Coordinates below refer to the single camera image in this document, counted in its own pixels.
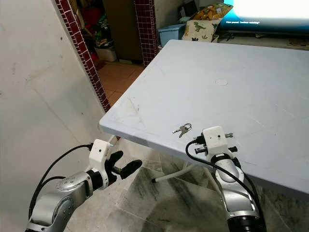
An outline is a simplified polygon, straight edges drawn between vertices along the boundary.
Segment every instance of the white plastic table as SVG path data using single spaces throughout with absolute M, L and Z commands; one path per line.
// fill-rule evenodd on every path
M 192 130 L 172 134 L 185 123 Z M 169 41 L 100 125 L 192 163 L 186 144 L 220 125 L 247 174 L 309 199 L 308 51 Z

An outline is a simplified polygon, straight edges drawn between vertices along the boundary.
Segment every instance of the keys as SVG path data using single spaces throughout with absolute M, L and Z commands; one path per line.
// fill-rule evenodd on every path
M 189 130 L 191 130 L 192 125 L 190 123 L 186 123 L 183 126 L 180 126 L 178 130 L 174 130 L 172 133 L 176 133 L 181 131 L 181 134 L 179 135 L 179 138 L 183 136 L 183 134 L 187 133 Z
M 233 133 L 225 134 L 225 137 L 226 137 L 226 138 L 233 138 Z

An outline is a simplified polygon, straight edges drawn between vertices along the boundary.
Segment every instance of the television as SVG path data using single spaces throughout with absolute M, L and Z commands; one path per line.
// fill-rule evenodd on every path
M 220 31 L 309 35 L 309 0 L 224 0 Z

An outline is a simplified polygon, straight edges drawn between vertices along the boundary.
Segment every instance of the red mosaic tile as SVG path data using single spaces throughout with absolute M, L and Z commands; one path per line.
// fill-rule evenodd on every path
M 101 95 L 101 97 L 102 97 L 102 99 L 106 99 L 106 98 L 107 98 L 107 96 L 106 96 L 105 93 L 103 93 L 103 94 Z
M 90 71 L 90 75 L 91 76 L 94 76 L 95 74 L 97 74 L 97 71 L 96 71 L 95 67 L 92 67 L 89 71 Z
M 89 55 L 88 51 L 85 51 L 82 55 L 83 55 L 86 62 L 90 59 L 90 55 Z
M 79 28 L 78 28 L 76 21 L 70 23 L 70 27 L 71 27 L 73 34 L 79 32 Z
M 68 0 L 60 0 L 60 4 L 61 4 L 62 9 L 64 10 L 64 12 L 69 11 L 71 9 Z
M 135 4 L 144 65 L 147 66 L 159 52 L 155 26 L 155 4 L 154 0 L 134 0 L 133 2 Z
M 77 42 L 78 44 L 79 44 L 80 42 L 84 41 L 84 40 L 83 40 L 83 36 L 82 36 L 82 34 L 81 34 L 80 32 L 74 34 L 74 36 L 75 36 L 76 42 Z
M 79 49 L 81 50 L 82 53 L 84 51 L 87 51 L 87 47 L 86 47 L 86 44 L 84 42 L 81 42 L 78 46 L 79 46 Z
M 72 11 L 67 11 L 64 14 L 65 14 L 69 23 L 75 22 L 75 18 L 74 18 Z
M 90 82 L 92 83 L 92 86 L 95 89 L 96 95 L 99 101 L 101 102 L 104 111 L 107 112 L 111 108 L 111 105 L 109 104 L 109 101 L 106 98 L 106 94 L 104 92 L 102 83 L 99 80 L 97 71 L 90 58 L 90 54 L 85 46 L 82 34 L 80 33 L 80 30 L 77 26 L 69 2 L 68 0 L 55 0 L 55 2 L 59 9 L 60 15 L 68 29 L 68 32 L 71 36 L 74 46 L 76 47 L 76 51 L 80 55 L 80 59 L 82 61 L 82 64 L 84 65 L 86 73 L 89 76 Z
M 92 63 L 92 60 L 90 59 L 90 60 L 86 60 L 86 65 L 88 66 L 88 67 L 90 67 L 90 68 L 92 68 L 93 67 L 93 63 Z
M 101 87 L 98 89 L 98 93 L 101 96 L 104 93 L 104 89 L 103 86 L 101 85 Z
M 105 99 L 104 101 L 103 101 L 103 105 L 109 105 L 109 102 L 108 102 L 108 99 Z
M 98 77 L 97 74 L 94 74 L 94 75 L 92 76 L 92 79 L 93 79 L 94 82 L 97 82 L 100 78 Z

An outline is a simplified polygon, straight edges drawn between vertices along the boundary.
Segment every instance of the black cable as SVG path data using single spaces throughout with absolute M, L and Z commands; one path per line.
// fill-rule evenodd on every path
M 72 149 L 70 149 L 69 151 L 67 151 L 66 153 L 64 153 L 62 156 L 60 156 L 58 159 L 56 159 L 50 166 L 49 168 L 46 170 L 46 172 L 44 173 L 43 177 L 41 178 L 40 182 L 38 183 L 34 193 L 33 193 L 33 196 L 31 198 L 31 202 L 30 202 L 30 206 L 29 206 L 29 211 L 28 211 L 28 219 L 30 219 L 31 215 L 32 215 L 32 210 L 33 210 L 33 207 L 37 201 L 37 198 L 38 198 L 38 195 L 40 193 L 40 190 L 42 189 L 42 184 L 43 184 L 43 181 L 44 179 L 46 178 L 47 174 L 49 173 L 49 171 L 52 169 L 52 167 L 59 161 L 61 160 L 63 157 L 65 157 L 67 154 L 71 153 L 72 151 L 78 149 L 78 148 L 81 148 L 81 147 L 87 147 L 89 150 L 91 150 L 92 148 L 92 145 L 93 144 L 88 144 L 88 145 L 79 145 L 79 146 L 76 146 Z
M 259 196 L 258 196 L 258 194 L 257 194 L 257 191 L 256 191 L 256 188 L 255 188 L 254 183 L 253 183 L 252 180 L 248 177 L 247 174 L 244 173 L 244 176 L 245 176 L 245 178 L 247 179 L 247 181 L 249 182 L 249 184 L 251 185 L 251 188 L 252 188 L 252 190 L 253 190 L 253 192 L 254 192 L 254 195 L 256 196 L 256 200 L 257 200 L 258 202 L 255 202 L 255 203 L 258 204 L 257 206 L 259 206 L 259 207 L 262 209 L 261 203 L 260 203 L 260 199 L 259 199 Z M 262 210 L 260 211 L 260 215 L 261 215 L 262 218 L 264 218 L 264 214 L 263 214 L 263 211 L 262 211 Z
M 57 176 L 53 176 L 53 177 L 48 178 L 47 180 L 45 180 L 45 181 L 41 184 L 41 186 L 40 186 L 38 192 L 40 193 L 40 191 L 42 190 L 42 188 L 43 188 L 49 181 L 51 181 L 51 180 L 56 180 L 56 179 L 64 179 L 64 178 L 65 178 L 64 176 L 60 176 L 60 175 L 57 175 Z
M 230 172 L 228 172 L 227 170 L 225 170 L 224 168 L 216 165 L 216 164 L 213 164 L 213 163 L 210 163 L 206 160 L 203 160 L 203 159 L 199 159 L 199 158 L 196 158 L 192 155 L 190 155 L 189 151 L 188 151 L 188 148 L 190 145 L 194 144 L 196 141 L 193 140 L 191 142 L 189 142 L 187 144 L 187 146 L 185 147 L 185 152 L 187 154 L 188 157 L 190 157 L 191 159 L 195 160 L 195 161 L 198 161 L 198 162 L 201 162 L 201 163 L 204 163 L 204 164 L 207 164 L 213 168 L 216 168 L 222 172 L 224 172 L 225 174 L 227 174 L 228 176 L 230 176 L 231 178 L 233 178 L 237 183 L 239 183 L 249 194 L 250 196 L 252 197 L 252 199 L 254 200 L 256 206 L 257 206 L 257 209 L 260 213 L 260 216 L 261 216 L 261 219 L 263 220 L 264 224 L 265 224 L 265 220 L 264 220 L 264 216 L 263 216 L 263 212 L 262 212 L 262 208 L 261 208 L 261 205 L 260 205 L 260 202 L 258 200 L 258 197 L 244 184 L 241 182 L 241 180 L 239 180 L 236 176 L 234 176 L 233 174 L 231 174 Z

